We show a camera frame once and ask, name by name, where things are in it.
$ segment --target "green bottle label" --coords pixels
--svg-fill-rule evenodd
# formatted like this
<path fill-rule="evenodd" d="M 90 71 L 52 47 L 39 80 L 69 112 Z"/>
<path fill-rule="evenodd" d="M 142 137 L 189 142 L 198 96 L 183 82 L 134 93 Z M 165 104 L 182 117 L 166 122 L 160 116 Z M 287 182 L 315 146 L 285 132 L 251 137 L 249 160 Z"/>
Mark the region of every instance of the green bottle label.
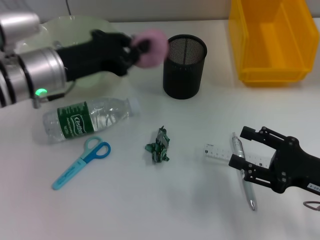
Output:
<path fill-rule="evenodd" d="M 94 132 L 86 102 L 57 109 L 61 130 L 66 139 Z"/>

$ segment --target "pink pom-pom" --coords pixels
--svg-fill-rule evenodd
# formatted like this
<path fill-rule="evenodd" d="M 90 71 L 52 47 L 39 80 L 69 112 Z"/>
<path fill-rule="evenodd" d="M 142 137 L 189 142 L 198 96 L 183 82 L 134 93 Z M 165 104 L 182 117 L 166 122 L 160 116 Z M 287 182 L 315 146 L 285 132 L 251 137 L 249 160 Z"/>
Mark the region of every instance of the pink pom-pom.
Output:
<path fill-rule="evenodd" d="M 164 62 L 168 55 L 169 44 L 166 35 L 157 29 L 149 29 L 134 36 L 131 46 L 149 40 L 149 51 L 141 54 L 139 61 L 135 64 L 139 68 L 152 68 Z"/>

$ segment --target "crumpled green wrapper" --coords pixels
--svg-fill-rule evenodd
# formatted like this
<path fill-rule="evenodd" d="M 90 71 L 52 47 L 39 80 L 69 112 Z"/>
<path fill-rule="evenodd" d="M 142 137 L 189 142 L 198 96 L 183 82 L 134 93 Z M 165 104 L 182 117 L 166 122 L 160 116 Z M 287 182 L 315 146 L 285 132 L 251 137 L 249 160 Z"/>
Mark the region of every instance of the crumpled green wrapper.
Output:
<path fill-rule="evenodd" d="M 168 138 L 167 130 L 164 127 L 165 126 L 159 128 L 155 142 L 145 146 L 145 150 L 152 153 L 152 160 L 156 163 L 161 163 L 162 161 L 168 162 L 170 159 L 167 157 L 170 139 Z"/>

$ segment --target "white ruler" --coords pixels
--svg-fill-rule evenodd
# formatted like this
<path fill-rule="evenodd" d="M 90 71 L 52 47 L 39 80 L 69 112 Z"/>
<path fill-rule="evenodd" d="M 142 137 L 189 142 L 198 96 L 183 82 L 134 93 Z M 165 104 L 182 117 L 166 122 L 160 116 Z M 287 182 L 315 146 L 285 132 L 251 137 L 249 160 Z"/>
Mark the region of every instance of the white ruler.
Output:
<path fill-rule="evenodd" d="M 219 159 L 219 160 L 226 160 L 226 161 L 229 161 L 233 154 L 232 151 L 230 150 L 225 150 L 221 147 L 218 147 L 212 144 L 205 144 L 203 152 L 206 157 Z M 255 156 L 252 154 L 247 154 L 245 152 L 245 160 L 254 165 L 268 169 L 271 159 L 266 157 L 261 157 L 261 156 Z"/>

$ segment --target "scissors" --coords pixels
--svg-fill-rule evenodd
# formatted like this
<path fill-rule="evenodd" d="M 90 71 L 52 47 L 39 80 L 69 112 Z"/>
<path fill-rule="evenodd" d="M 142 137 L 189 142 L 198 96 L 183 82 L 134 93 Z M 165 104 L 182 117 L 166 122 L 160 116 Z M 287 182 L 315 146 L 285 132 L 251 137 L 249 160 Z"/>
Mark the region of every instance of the scissors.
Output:
<path fill-rule="evenodd" d="M 98 140 L 98 142 L 95 144 L 95 146 L 89 148 L 89 143 L 92 140 Z M 104 146 L 107 146 L 108 151 L 105 154 L 98 155 L 97 152 Z M 90 137 L 84 143 L 84 152 L 82 155 L 53 183 L 52 188 L 54 190 L 59 190 L 93 159 L 103 159 L 107 157 L 110 152 L 111 146 L 109 143 L 103 141 L 98 136 Z"/>

